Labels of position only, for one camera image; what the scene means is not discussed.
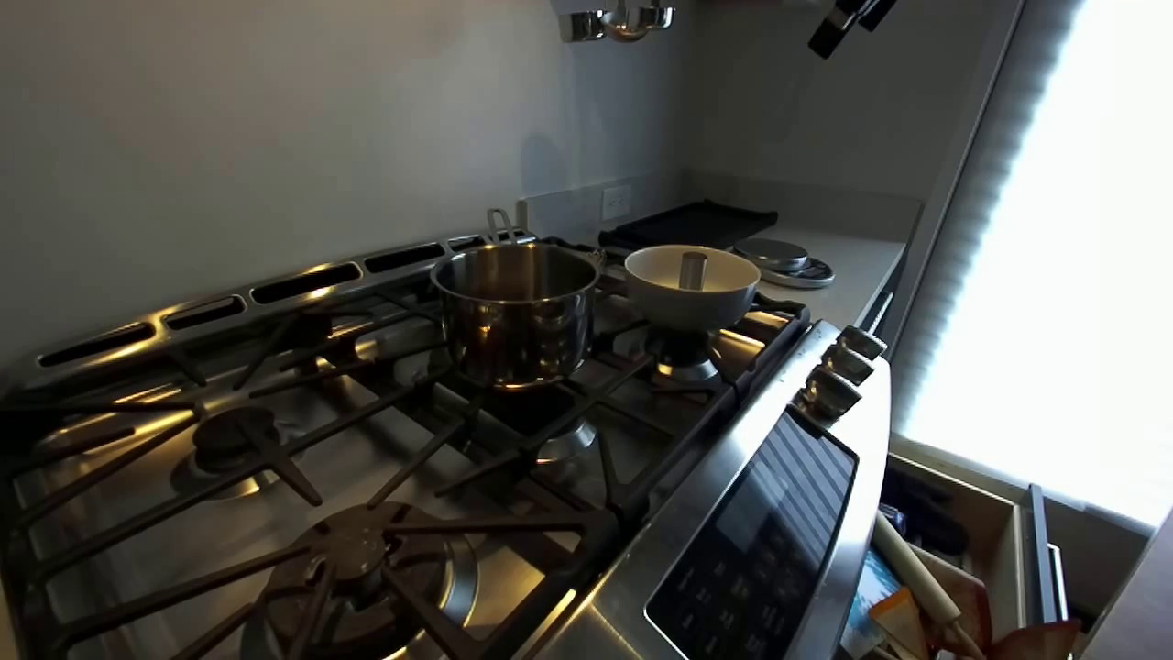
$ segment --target backsplash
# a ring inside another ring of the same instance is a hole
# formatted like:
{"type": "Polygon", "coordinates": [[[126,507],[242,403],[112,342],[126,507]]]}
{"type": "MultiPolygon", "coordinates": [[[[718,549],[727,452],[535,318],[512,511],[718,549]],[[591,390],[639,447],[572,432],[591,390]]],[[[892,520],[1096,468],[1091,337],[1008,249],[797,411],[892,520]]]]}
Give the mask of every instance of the backsplash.
{"type": "Polygon", "coordinates": [[[7,5],[0,366],[321,257],[669,172],[673,33],[561,43],[551,0],[7,5]]]}

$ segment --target stovetop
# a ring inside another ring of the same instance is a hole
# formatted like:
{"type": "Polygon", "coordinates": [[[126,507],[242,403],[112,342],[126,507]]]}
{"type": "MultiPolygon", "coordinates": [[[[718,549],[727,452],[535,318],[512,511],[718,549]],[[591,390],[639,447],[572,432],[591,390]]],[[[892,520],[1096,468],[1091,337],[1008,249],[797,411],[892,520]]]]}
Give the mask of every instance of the stovetop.
{"type": "Polygon", "coordinates": [[[484,394],[443,347],[446,249],[319,264],[41,355],[0,399],[23,652],[515,652],[809,325],[753,307],[695,377],[606,276],[572,380],[484,394]]]}

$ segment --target stainless steel range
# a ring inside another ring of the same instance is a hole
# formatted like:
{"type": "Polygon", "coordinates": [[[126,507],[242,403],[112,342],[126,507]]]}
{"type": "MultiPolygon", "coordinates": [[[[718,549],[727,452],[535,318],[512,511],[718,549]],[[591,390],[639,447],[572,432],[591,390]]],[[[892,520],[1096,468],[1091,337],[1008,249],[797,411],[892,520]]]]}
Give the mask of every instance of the stainless steel range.
{"type": "Polygon", "coordinates": [[[315,264],[38,355],[0,399],[17,652],[711,655],[760,628],[728,597],[772,614],[749,649],[832,649],[878,499],[876,345],[765,302],[667,337],[600,276],[568,380],[481,390],[429,285],[451,249],[315,264]],[[699,636],[695,567],[753,548],[788,593],[745,572],[704,605],[728,628],[699,636]]]}

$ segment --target white wall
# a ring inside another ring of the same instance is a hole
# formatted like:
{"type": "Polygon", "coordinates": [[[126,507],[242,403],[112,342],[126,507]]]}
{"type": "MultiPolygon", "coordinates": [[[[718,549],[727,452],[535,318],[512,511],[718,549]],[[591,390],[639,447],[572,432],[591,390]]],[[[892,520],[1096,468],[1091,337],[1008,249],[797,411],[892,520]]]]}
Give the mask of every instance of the white wall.
{"type": "Polygon", "coordinates": [[[551,0],[0,0],[0,362],[679,170],[687,38],[561,43],[551,0]]]}
{"type": "Polygon", "coordinates": [[[823,5],[711,0],[690,87],[690,170],[927,198],[999,0],[898,0],[876,33],[808,51],[823,5]]]}

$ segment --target stove control knob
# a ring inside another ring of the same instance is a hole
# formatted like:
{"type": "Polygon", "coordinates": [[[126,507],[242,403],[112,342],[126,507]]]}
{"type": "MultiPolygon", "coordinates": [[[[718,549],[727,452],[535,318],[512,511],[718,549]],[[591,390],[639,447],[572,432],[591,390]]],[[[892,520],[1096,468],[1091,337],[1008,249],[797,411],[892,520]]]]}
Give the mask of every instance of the stove control knob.
{"type": "Polygon", "coordinates": [[[865,361],[878,361],[888,353],[888,345],[876,335],[865,335],[858,325],[848,325],[834,345],[843,345],[865,361]]]}
{"type": "Polygon", "coordinates": [[[799,394],[799,407],[817,421],[832,425],[858,403],[858,390],[830,366],[812,366],[808,390],[799,394]]]}
{"type": "Polygon", "coordinates": [[[832,345],[823,355],[821,355],[821,366],[834,369],[839,377],[848,377],[852,384],[860,384],[867,380],[874,373],[874,362],[843,345],[832,345]]]}

